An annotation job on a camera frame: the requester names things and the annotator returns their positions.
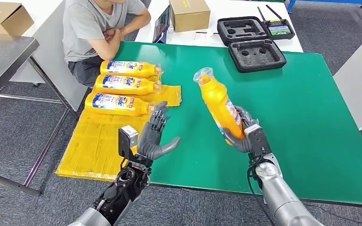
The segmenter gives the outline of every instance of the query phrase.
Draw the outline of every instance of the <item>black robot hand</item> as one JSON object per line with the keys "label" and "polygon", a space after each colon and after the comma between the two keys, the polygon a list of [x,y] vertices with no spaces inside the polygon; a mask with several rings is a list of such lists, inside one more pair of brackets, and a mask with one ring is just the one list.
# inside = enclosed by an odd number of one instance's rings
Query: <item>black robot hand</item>
{"label": "black robot hand", "polygon": [[170,117],[169,115],[165,117],[168,109],[166,105],[167,101],[163,101],[156,106],[149,122],[145,124],[138,141],[137,153],[150,160],[155,160],[169,153],[175,149],[180,142],[180,137],[175,137],[170,143],[160,146],[163,129]]}
{"label": "black robot hand", "polygon": [[[235,106],[235,108],[237,109],[238,114],[241,116],[243,130],[249,126],[257,124],[257,121],[252,119],[249,112],[247,112],[245,109],[239,106]],[[252,151],[252,146],[247,138],[240,140],[239,138],[234,137],[227,128],[223,128],[223,132],[225,139],[227,139],[238,151],[242,153],[248,153]]]}

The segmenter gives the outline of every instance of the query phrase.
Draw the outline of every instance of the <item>green tabletop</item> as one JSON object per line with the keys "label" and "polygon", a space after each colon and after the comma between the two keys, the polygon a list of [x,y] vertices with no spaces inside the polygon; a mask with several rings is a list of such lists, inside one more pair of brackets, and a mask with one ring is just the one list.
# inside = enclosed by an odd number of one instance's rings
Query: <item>green tabletop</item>
{"label": "green tabletop", "polygon": [[[202,67],[234,105],[259,119],[284,179],[305,200],[362,206],[362,137],[320,54],[284,52],[281,69],[239,73],[227,48],[122,42],[116,60],[161,64],[163,84],[181,85],[162,143],[177,149],[153,164],[152,183],[249,194],[247,154],[225,143],[192,80]],[[255,193],[258,193],[254,182]]]}

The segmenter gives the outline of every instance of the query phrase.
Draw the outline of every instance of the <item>floor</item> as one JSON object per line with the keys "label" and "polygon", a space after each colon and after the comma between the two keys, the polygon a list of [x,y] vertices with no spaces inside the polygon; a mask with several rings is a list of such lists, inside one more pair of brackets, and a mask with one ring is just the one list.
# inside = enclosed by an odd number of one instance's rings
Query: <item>floor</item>
{"label": "floor", "polygon": [[[352,4],[297,2],[291,20],[305,52],[322,53],[334,74],[362,43],[362,8]],[[133,40],[135,34],[126,37]],[[10,83],[3,93],[52,97],[46,85]],[[0,98],[0,174],[22,182],[64,111],[56,104]],[[54,174],[76,120],[60,130],[31,187],[32,197],[0,186],[0,226],[67,225],[91,206],[108,183]],[[122,226],[269,226],[253,197],[148,187]],[[327,226],[362,226],[362,208],[305,202]]]}

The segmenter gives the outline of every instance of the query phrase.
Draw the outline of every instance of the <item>gray table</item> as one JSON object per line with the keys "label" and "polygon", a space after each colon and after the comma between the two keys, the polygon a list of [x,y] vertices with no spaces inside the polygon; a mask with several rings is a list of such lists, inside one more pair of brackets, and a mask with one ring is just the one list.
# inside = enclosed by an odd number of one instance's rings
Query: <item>gray table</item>
{"label": "gray table", "polygon": [[39,157],[37,158],[34,166],[31,168],[24,182],[18,183],[8,178],[0,176],[0,184],[9,186],[13,189],[20,190],[22,192],[32,195],[39,195],[40,192],[35,189],[29,188],[29,184],[33,179],[36,171],[38,170],[53,140],[55,139],[56,134],[58,133],[60,127],[64,122],[64,119],[69,113],[72,114],[74,117],[78,117],[77,113],[71,108],[69,103],[60,94],[56,86],[53,84],[53,82],[49,79],[47,74],[43,71],[41,66],[32,56],[33,52],[38,48],[38,46],[39,43],[35,38],[0,35],[0,89],[13,77],[13,75],[17,72],[20,66],[26,61],[28,61],[28,63],[31,64],[31,66],[42,77],[42,79],[53,89],[53,91],[58,96],[59,100],[35,98],[35,97],[23,97],[16,95],[1,94],[1,93],[0,97],[63,104],[64,107],[66,108],[65,112],[60,117],[59,122],[57,123],[56,127],[51,133],[46,145],[44,146],[42,152],[40,153]]}

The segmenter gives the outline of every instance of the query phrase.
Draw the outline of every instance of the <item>detergent bottle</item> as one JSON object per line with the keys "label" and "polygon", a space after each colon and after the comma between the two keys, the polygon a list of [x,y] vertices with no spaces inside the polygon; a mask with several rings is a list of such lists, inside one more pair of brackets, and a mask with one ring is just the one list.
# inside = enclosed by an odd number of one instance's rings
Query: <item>detergent bottle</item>
{"label": "detergent bottle", "polygon": [[96,78],[95,89],[108,94],[145,95],[160,93],[162,83],[144,78],[120,75],[100,75]]}
{"label": "detergent bottle", "polygon": [[148,78],[152,75],[160,76],[160,65],[136,61],[103,61],[100,65],[101,74],[114,74],[130,77]]}
{"label": "detergent bottle", "polygon": [[126,97],[106,93],[90,93],[85,99],[85,110],[100,114],[139,116],[150,114],[155,103],[145,102],[136,97]]}
{"label": "detergent bottle", "polygon": [[223,128],[239,139],[244,139],[240,115],[227,95],[227,88],[213,76],[213,69],[205,67],[197,71],[193,80],[199,84],[202,98],[210,111],[217,127],[223,134]]}

